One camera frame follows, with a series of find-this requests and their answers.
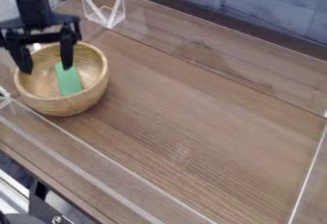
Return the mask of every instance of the wooden table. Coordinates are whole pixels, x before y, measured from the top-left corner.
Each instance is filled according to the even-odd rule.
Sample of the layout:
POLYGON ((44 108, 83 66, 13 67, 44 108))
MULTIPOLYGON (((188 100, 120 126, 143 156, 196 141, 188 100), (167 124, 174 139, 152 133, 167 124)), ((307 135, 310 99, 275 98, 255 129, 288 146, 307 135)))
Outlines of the wooden table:
MULTIPOLYGON (((81 14, 80 0, 59 10, 81 14)), ((0 149, 101 223, 287 223, 326 120, 144 44, 149 35, 135 41, 152 34, 137 27, 127 37, 127 28, 83 18, 84 41, 109 61, 104 97, 76 116, 45 118, 15 93, 0 110, 0 149)), ((0 80, 15 91, 9 75, 0 80)), ((324 223, 320 202, 311 223, 324 223)))

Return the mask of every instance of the green object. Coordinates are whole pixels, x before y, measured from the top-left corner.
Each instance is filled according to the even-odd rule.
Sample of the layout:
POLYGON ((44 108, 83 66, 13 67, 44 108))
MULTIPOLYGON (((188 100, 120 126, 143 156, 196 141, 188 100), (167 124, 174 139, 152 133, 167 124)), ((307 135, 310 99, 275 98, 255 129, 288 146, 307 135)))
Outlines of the green object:
POLYGON ((61 61, 55 64, 56 77, 61 96, 68 96, 83 90, 77 70, 72 66, 64 70, 61 61))

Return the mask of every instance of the wooden bowl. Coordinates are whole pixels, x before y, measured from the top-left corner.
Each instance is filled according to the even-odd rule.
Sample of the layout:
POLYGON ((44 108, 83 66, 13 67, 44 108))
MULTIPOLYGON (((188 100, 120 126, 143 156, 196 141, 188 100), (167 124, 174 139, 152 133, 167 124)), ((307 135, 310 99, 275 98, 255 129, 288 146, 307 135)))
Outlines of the wooden bowl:
POLYGON ((15 86, 27 104, 51 116, 71 116, 85 111, 100 99, 108 82, 107 59, 103 52, 89 44, 75 45, 75 67, 83 90, 60 95, 55 62, 60 57, 59 44, 47 45, 32 54, 32 75, 15 71, 15 86))

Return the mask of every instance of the robotic arm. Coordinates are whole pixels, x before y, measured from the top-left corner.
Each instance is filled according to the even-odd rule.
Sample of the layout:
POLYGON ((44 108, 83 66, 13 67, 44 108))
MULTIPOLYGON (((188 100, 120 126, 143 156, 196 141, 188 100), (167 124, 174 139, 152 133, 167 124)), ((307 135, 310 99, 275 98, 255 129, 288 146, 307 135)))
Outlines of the robotic arm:
POLYGON ((56 13, 48 0, 15 0, 20 17, 0 23, 0 47, 5 47, 23 73, 31 74, 33 61, 25 45, 60 42, 64 69, 73 65, 73 46, 81 39, 76 15, 56 13), (59 33, 43 34, 43 30, 61 25, 59 33))

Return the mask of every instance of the bowl rim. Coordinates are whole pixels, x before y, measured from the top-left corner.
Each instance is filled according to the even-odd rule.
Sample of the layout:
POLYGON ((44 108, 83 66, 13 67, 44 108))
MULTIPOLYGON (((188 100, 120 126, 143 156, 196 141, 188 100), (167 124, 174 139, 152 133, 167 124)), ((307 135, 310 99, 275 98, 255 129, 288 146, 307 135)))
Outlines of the bowl rim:
MULTIPOLYGON (((76 45, 83 45, 88 48, 91 48, 101 57, 101 62, 103 62, 103 65, 104 65, 104 68, 103 68, 103 71, 101 71, 101 74, 100 74, 100 77, 97 78, 96 82, 92 84, 92 86, 89 86, 87 89, 83 89, 81 91, 79 91, 77 93, 73 93, 68 96, 64 96, 64 97, 40 97, 40 96, 36 96, 33 94, 31 94, 27 89, 21 86, 20 82, 19 82, 19 74, 21 73, 19 71, 19 68, 15 69, 15 86, 16 86, 16 89, 19 92, 23 93, 24 96, 27 96, 28 98, 31 99, 35 99, 35 100, 43 100, 43 101, 60 101, 61 99, 71 99, 87 92, 89 92, 89 90, 92 90, 92 88, 95 88, 99 83, 101 82, 101 80, 104 79, 105 77, 105 74, 108 73, 108 64, 107 64, 107 57, 104 55, 104 53, 100 51, 100 49, 97 47, 95 47, 93 45, 85 43, 85 42, 81 42, 81 41, 77 41, 76 42, 76 45)), ((59 43, 55 43, 55 44, 48 44, 45 45, 40 50, 37 51, 33 51, 32 52, 32 55, 40 51, 43 51, 44 49, 48 49, 48 48, 52 48, 53 46, 59 46, 59 43)))

